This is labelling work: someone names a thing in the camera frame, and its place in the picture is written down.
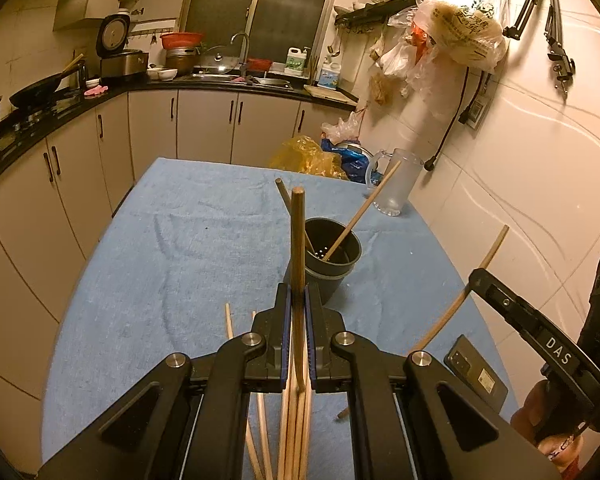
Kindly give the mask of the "person right hand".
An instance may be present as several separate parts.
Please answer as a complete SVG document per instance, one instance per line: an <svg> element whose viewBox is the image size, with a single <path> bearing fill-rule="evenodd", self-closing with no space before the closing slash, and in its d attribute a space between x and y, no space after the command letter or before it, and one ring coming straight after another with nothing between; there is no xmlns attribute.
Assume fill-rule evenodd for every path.
<svg viewBox="0 0 600 480"><path fill-rule="evenodd" d="M562 446L572 434L571 422L560 422L560 411L550 400L550 383L540 380L529 391L521 408L512 415L510 424L542 454L556 452L552 463L563 479L575 479L580 474L580 453L584 437L574 437L568 446Z"/></svg>

